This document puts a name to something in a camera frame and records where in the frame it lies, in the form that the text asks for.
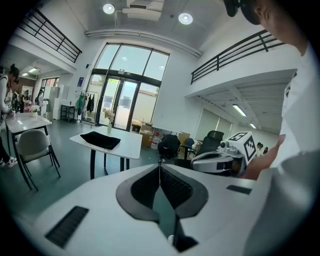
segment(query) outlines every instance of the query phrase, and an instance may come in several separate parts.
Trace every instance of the white robot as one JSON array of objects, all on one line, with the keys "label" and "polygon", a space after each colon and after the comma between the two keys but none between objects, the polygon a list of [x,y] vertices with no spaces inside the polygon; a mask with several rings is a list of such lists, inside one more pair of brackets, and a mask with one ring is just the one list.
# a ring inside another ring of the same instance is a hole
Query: white robot
[{"label": "white robot", "polygon": [[240,165],[237,175],[241,176],[255,157],[256,151],[252,132],[238,132],[221,141],[217,151],[203,153],[193,158],[191,168],[202,173],[219,174],[230,170],[233,162],[237,161]]}]

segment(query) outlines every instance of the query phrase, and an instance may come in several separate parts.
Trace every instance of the ceiling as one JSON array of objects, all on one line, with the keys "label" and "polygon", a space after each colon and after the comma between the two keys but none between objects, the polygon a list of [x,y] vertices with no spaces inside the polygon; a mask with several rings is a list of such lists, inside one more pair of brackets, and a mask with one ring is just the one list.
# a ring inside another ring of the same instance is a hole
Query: ceiling
[{"label": "ceiling", "polygon": [[[198,49],[219,16],[225,12],[222,0],[164,0],[159,21],[140,18],[128,18],[128,15],[117,12],[117,27],[115,13],[103,12],[105,4],[112,4],[116,11],[127,7],[127,0],[66,0],[77,19],[86,31],[102,29],[132,29],[142,30],[180,41],[192,48]],[[193,17],[190,25],[181,24],[178,16],[189,13]]]},{"label": "ceiling", "polygon": [[44,59],[38,58],[25,50],[8,44],[0,58],[0,66],[3,66],[6,70],[10,70],[12,64],[15,64],[20,70],[20,75],[29,73],[29,70],[32,68],[37,68],[36,71],[29,73],[29,77],[25,76],[26,78],[34,79],[36,76],[44,73],[61,70],[58,66],[55,66]]},{"label": "ceiling", "polygon": [[[284,91],[290,82],[293,70],[272,72],[268,79],[238,83],[220,89],[212,89],[197,97],[214,105],[239,121],[242,126],[279,134],[282,123]],[[242,116],[234,107],[238,105],[247,116]]]}]

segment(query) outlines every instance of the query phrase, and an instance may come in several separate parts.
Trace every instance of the cardboard box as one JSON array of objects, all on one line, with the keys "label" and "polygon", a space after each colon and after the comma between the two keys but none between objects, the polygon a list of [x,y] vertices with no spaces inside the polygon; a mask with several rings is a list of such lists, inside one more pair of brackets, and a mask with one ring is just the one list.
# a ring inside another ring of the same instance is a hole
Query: cardboard box
[{"label": "cardboard box", "polygon": [[153,134],[144,133],[144,132],[140,132],[140,134],[142,135],[141,146],[151,148]]},{"label": "cardboard box", "polygon": [[154,128],[152,127],[152,124],[150,123],[142,123],[141,128],[140,128],[140,133],[147,133],[145,131],[148,131],[151,134],[154,134]]}]

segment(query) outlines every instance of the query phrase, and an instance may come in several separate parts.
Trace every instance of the grey chair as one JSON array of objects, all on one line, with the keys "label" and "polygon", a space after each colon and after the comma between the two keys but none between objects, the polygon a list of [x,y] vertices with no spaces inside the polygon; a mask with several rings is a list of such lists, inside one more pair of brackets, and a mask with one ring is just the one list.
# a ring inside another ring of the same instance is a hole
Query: grey chair
[{"label": "grey chair", "polygon": [[49,155],[51,165],[54,165],[59,178],[61,177],[52,155],[50,136],[46,135],[42,130],[32,129],[23,132],[19,140],[15,142],[15,145],[26,174],[37,191],[39,190],[31,179],[32,175],[27,167],[27,163]]}]

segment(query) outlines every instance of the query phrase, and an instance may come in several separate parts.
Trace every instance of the sneaker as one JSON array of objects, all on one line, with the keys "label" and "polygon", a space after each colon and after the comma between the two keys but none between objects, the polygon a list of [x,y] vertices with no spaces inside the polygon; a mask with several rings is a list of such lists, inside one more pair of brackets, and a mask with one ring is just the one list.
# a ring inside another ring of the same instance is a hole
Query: sneaker
[{"label": "sneaker", "polygon": [[10,157],[9,162],[7,162],[7,165],[9,168],[14,167],[18,163],[17,159],[14,157]]},{"label": "sneaker", "polygon": [[0,167],[5,167],[5,165],[6,165],[5,161],[4,161],[3,159],[1,159],[1,161],[0,161]]}]

